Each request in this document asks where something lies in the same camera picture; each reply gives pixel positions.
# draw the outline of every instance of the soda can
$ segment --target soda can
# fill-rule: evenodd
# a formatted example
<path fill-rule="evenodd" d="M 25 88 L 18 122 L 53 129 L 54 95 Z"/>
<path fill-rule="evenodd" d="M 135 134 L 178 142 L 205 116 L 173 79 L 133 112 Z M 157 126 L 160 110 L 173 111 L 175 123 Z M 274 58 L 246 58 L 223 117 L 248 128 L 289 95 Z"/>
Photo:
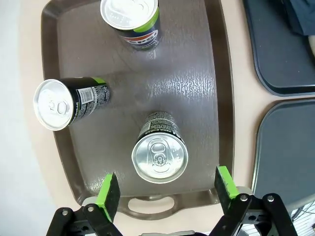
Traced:
<path fill-rule="evenodd" d="M 102 0 L 100 12 L 104 21 L 133 48 L 147 50 L 158 45 L 158 0 Z"/>
<path fill-rule="evenodd" d="M 33 105 L 39 122 L 57 131 L 103 107 L 109 97 L 107 84 L 101 78 L 51 79 L 38 86 Z"/>
<path fill-rule="evenodd" d="M 182 175 L 188 163 L 186 145 L 174 118 L 166 112 L 149 115 L 132 151 L 138 175 L 151 183 L 169 183 Z"/>

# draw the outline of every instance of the bolt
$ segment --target bolt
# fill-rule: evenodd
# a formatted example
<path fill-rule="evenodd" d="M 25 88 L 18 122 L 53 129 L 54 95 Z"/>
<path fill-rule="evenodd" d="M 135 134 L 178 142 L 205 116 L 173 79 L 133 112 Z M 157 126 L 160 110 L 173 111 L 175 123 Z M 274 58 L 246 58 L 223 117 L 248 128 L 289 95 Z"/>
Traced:
<path fill-rule="evenodd" d="M 246 195 L 242 195 L 242 196 L 241 196 L 241 201 L 242 201 L 242 202 L 246 202 L 246 201 L 247 201 L 247 199 L 248 199 L 248 198 L 247 198 L 247 196 L 246 196 Z"/>
<path fill-rule="evenodd" d="M 267 197 L 267 200 L 268 200 L 269 202 L 273 202 L 273 201 L 274 201 L 274 197 L 271 196 L 271 195 L 269 195 L 269 196 Z"/>

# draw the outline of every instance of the can rim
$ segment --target can rim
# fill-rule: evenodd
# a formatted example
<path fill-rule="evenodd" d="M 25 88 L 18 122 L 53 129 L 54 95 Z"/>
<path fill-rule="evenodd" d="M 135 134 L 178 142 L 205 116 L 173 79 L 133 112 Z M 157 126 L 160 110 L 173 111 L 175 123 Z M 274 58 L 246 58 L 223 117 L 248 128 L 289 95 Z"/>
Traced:
<path fill-rule="evenodd" d="M 62 85 L 64 88 L 66 88 L 67 92 L 70 94 L 70 97 L 71 97 L 71 104 L 70 104 L 70 110 L 71 110 L 71 116 L 70 118 L 68 119 L 68 121 L 66 122 L 65 125 L 61 126 L 60 128 L 55 128 L 51 125 L 49 125 L 48 123 L 46 123 L 42 116 L 40 115 L 40 112 L 39 112 L 39 108 L 38 108 L 38 97 L 39 97 L 39 91 L 45 86 L 47 85 L 48 83 L 51 83 L 51 82 L 54 82 L 54 83 L 58 83 L 60 85 Z M 69 122 L 71 121 L 72 117 L 73 117 L 73 97 L 70 93 L 70 90 L 68 89 L 68 87 L 62 83 L 61 81 L 59 80 L 55 80 L 55 79 L 49 79 L 49 80 L 44 80 L 36 89 L 35 91 L 35 94 L 34 94 L 34 98 L 33 98 L 33 106 L 34 106 L 34 111 L 35 111 L 35 115 L 37 117 L 37 120 L 47 129 L 49 130 L 52 130 L 52 131 L 59 131 L 59 130 L 62 130 L 64 128 L 66 128 L 68 125 L 69 125 Z"/>
<path fill-rule="evenodd" d="M 141 169 L 139 168 L 138 164 L 135 162 L 135 158 L 136 158 L 136 151 L 138 150 L 140 144 L 142 143 L 142 141 L 150 136 L 153 135 L 157 135 L 157 134 L 162 134 L 162 135 L 167 135 L 169 137 L 174 138 L 176 141 L 178 141 L 181 144 L 181 147 L 183 148 L 184 151 L 184 162 L 183 165 L 181 166 L 181 168 L 178 170 L 178 172 L 176 172 L 174 175 L 166 177 L 166 178 L 153 178 L 148 176 L 145 172 L 141 171 Z M 134 168 L 137 172 L 137 174 L 144 180 L 151 182 L 151 183 L 157 183 L 157 184 L 163 184 L 163 183 L 170 183 L 176 179 L 178 179 L 185 171 L 187 164 L 188 164 L 188 151 L 187 151 L 187 147 L 185 145 L 185 143 L 179 139 L 178 137 L 176 137 L 175 135 L 166 133 L 166 132 L 156 132 L 156 133 L 151 133 L 148 135 L 145 135 L 144 137 L 142 137 L 140 140 L 137 141 L 136 145 L 134 146 L 133 150 L 132 150 L 132 155 L 131 155 L 131 159 L 134 165 Z"/>
<path fill-rule="evenodd" d="M 140 27 L 140 26 L 143 26 L 143 25 L 146 24 L 149 20 L 152 19 L 152 17 L 154 16 L 154 14 L 156 13 L 157 8 L 158 8 L 158 0 L 154 0 L 155 3 L 156 3 L 155 6 L 154 6 L 154 10 L 152 11 L 151 15 L 148 17 L 148 19 L 147 19 L 146 22 L 141 23 L 140 25 L 137 25 L 137 26 L 135 26 L 135 27 L 120 27 L 120 26 L 115 25 L 115 24 L 113 24 L 112 22 L 110 22 L 110 21 L 108 20 L 108 18 L 106 17 L 106 14 L 105 14 L 104 10 L 105 10 L 105 4 L 106 4 L 108 1 L 109 1 L 109 0 L 102 0 L 102 1 L 100 2 L 100 14 L 102 15 L 103 20 L 104 20 L 107 24 L 109 24 L 111 27 L 113 27 L 113 28 L 115 28 L 115 29 L 118 29 L 118 30 L 134 30 L 134 29 L 136 29 L 136 28 L 138 28 L 138 27 Z"/>

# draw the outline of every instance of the silver can lid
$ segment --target silver can lid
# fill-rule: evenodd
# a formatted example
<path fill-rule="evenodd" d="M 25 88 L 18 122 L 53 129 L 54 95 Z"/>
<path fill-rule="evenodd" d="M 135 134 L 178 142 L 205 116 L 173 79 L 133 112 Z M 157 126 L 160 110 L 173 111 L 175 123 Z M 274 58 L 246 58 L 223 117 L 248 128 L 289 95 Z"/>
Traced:
<path fill-rule="evenodd" d="M 73 115 L 73 99 L 68 88 L 58 80 L 41 83 L 33 100 L 35 114 L 47 129 L 57 131 L 69 124 Z"/>
<path fill-rule="evenodd" d="M 147 23 L 158 0 L 102 0 L 100 12 L 106 23 L 119 30 L 133 30 Z"/>
<path fill-rule="evenodd" d="M 132 162 L 140 177 L 151 183 L 169 183 L 186 169 L 188 152 L 176 136 L 158 132 L 140 139 L 132 151 Z"/>

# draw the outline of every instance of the tray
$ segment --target tray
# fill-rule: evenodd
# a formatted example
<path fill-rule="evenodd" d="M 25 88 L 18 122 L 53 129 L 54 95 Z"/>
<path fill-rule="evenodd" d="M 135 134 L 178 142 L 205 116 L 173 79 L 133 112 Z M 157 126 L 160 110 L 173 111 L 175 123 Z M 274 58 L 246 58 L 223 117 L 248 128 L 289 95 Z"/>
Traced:
<path fill-rule="evenodd" d="M 315 100 L 282 102 L 263 119 L 257 135 L 253 192 L 281 196 L 288 211 L 315 199 Z"/>
<path fill-rule="evenodd" d="M 278 96 L 315 93 L 315 58 L 308 37 L 294 34 L 280 0 L 243 0 L 256 72 Z"/>
<path fill-rule="evenodd" d="M 216 165 L 227 165 L 232 171 L 234 144 L 232 86 L 221 3 L 160 0 L 162 38 L 148 52 L 135 51 L 123 42 L 103 21 L 99 5 L 93 0 L 52 0 L 42 13 L 45 79 L 100 76 L 112 91 L 106 108 L 55 132 L 76 201 L 81 204 L 97 195 L 105 175 L 115 172 L 121 204 L 133 197 L 173 196 L 176 205 L 178 194 L 185 193 L 190 194 L 188 199 L 194 199 L 187 207 L 217 203 L 213 192 L 203 191 L 214 187 Z M 215 49 L 209 27 L 216 32 Z M 189 151 L 185 172 L 168 184 L 144 181 L 131 161 L 145 118 L 154 111 L 173 115 Z M 219 124 L 218 117 L 224 123 Z M 219 145 L 224 147 L 220 156 Z M 120 210 L 135 217 L 128 209 Z"/>

